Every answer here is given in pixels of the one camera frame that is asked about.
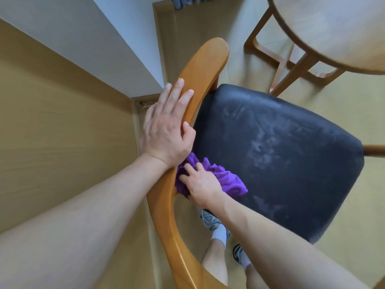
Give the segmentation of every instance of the white wall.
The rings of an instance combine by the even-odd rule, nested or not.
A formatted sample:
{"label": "white wall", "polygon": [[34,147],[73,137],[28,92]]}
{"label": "white wall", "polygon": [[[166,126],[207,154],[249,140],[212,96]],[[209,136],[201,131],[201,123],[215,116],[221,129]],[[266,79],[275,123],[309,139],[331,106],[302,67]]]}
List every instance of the white wall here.
{"label": "white wall", "polygon": [[[127,96],[159,93],[163,87],[161,69],[154,70],[160,65],[159,51],[147,59],[140,52],[153,74],[93,0],[0,0],[0,18]],[[134,21],[127,24],[136,26]],[[157,40],[152,35],[151,30],[141,40],[147,38],[153,49]]]}
{"label": "white wall", "polygon": [[163,84],[152,3],[160,0],[94,0],[155,80]]}

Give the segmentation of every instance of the person's left arm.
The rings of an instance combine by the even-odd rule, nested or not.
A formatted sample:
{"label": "person's left arm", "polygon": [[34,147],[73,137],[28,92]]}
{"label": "person's left arm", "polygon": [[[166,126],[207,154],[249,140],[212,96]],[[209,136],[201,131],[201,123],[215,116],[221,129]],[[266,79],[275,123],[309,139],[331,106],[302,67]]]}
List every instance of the person's left arm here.
{"label": "person's left arm", "polygon": [[69,201],[0,235],[0,288],[91,288],[145,195],[191,152],[195,131],[180,124],[193,92],[166,85],[146,113],[142,155]]}

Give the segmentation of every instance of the forearm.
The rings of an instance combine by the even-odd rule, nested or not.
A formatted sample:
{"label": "forearm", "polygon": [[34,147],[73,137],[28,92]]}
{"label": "forearm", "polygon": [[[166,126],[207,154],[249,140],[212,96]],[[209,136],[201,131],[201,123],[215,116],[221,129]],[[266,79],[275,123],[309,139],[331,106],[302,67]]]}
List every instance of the forearm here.
{"label": "forearm", "polygon": [[211,203],[270,289],[368,288],[304,239],[225,193]]}
{"label": "forearm", "polygon": [[0,235],[0,287],[92,287],[165,169],[159,160],[140,157],[118,174]]}

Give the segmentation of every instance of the person's leg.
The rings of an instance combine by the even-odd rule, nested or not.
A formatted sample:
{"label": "person's leg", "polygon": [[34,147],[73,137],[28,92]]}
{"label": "person's leg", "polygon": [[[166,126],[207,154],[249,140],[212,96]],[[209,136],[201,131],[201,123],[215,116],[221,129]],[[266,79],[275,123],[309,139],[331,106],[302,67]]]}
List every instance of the person's leg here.
{"label": "person's leg", "polygon": [[229,232],[223,223],[210,213],[201,210],[201,218],[204,225],[213,232],[209,247],[202,259],[202,266],[216,279],[227,285],[227,267],[224,259],[224,251],[226,249],[226,241]]}
{"label": "person's leg", "polygon": [[247,289],[269,289],[239,244],[233,249],[233,257],[244,269]]}

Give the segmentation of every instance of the purple cloth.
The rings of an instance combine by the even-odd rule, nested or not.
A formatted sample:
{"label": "purple cloth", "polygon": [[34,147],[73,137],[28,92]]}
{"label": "purple cloth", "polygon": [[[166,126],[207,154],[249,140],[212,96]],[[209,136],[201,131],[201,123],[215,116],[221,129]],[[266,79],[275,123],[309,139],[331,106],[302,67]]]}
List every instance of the purple cloth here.
{"label": "purple cloth", "polygon": [[[188,195],[190,195],[190,192],[186,185],[180,181],[179,175],[188,175],[187,171],[183,168],[186,163],[190,163],[191,166],[196,169],[196,164],[198,162],[198,158],[193,152],[191,152],[190,155],[187,156],[187,158],[178,166],[175,186],[178,193],[183,194],[186,198]],[[210,165],[210,162],[207,158],[203,159],[202,165],[205,170],[210,171],[215,175],[222,186],[222,190],[230,197],[235,198],[247,193],[246,186],[237,175],[232,174],[230,171],[224,170],[224,168],[220,165]]]}

